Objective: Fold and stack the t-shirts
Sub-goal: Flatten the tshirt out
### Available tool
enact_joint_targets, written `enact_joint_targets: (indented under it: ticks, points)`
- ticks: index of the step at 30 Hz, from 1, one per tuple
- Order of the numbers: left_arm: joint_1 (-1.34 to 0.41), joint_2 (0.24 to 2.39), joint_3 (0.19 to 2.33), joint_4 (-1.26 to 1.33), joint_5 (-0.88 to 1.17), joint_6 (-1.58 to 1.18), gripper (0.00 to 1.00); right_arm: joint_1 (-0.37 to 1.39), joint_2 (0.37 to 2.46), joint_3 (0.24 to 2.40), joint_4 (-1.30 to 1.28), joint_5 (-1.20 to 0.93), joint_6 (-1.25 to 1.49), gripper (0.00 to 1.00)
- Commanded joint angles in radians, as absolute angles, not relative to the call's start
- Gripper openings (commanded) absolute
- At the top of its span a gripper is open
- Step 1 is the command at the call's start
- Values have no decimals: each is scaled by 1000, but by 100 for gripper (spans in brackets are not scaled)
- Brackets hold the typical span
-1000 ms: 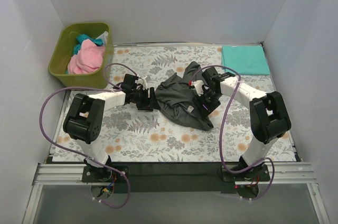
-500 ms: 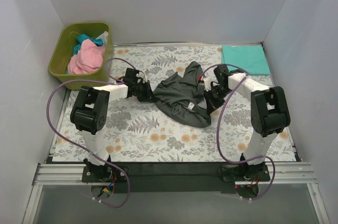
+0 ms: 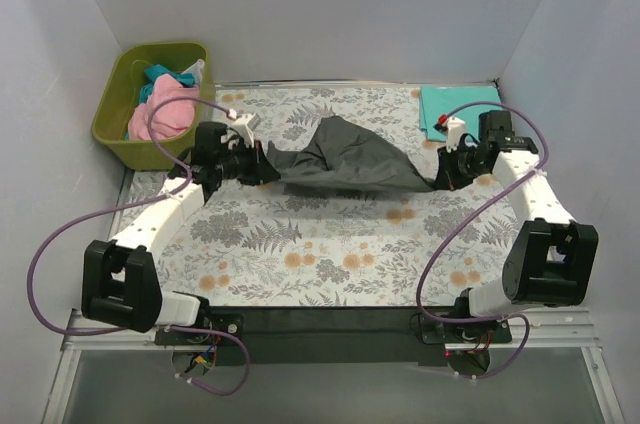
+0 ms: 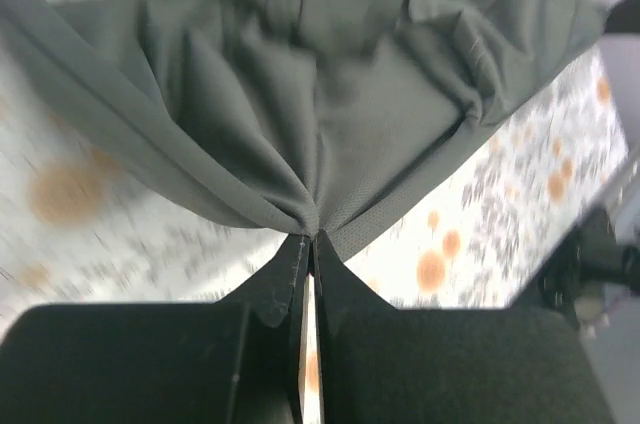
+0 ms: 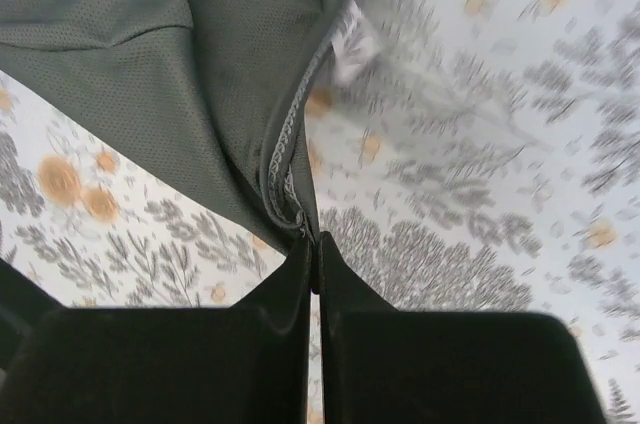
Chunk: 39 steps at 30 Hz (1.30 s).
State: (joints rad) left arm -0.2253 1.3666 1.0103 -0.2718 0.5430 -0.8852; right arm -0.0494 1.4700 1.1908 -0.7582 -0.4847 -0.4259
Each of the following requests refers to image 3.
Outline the dark grey t shirt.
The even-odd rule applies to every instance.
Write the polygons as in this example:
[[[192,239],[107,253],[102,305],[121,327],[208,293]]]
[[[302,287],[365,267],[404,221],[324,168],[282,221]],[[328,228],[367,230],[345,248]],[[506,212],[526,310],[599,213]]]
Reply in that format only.
[[[266,151],[280,181],[323,190],[429,193],[408,155],[379,134],[339,116],[323,118],[302,150],[285,151],[270,143]]]

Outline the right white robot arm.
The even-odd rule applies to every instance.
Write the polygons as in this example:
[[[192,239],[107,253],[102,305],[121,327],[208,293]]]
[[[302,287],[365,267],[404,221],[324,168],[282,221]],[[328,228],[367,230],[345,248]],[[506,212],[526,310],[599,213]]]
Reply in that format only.
[[[535,140],[517,135],[510,112],[492,110],[479,116],[479,135],[472,137],[463,120],[441,116],[436,130],[446,137],[438,152],[439,190],[459,190],[490,174],[503,189],[520,225],[501,276],[457,298],[454,333],[475,341],[489,328],[488,318],[535,307],[580,305],[588,289],[599,236],[578,223],[552,190]]]

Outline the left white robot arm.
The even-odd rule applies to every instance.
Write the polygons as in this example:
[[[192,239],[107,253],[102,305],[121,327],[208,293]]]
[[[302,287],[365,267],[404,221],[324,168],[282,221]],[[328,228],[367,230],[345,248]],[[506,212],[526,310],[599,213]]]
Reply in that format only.
[[[244,114],[227,123],[200,123],[193,146],[175,158],[156,201],[110,241],[95,240],[86,248],[81,296],[85,318],[137,332],[178,326],[193,344],[211,336],[213,321],[202,312],[204,299],[162,290],[156,263],[224,181],[261,185],[279,179],[254,137],[254,119]]]

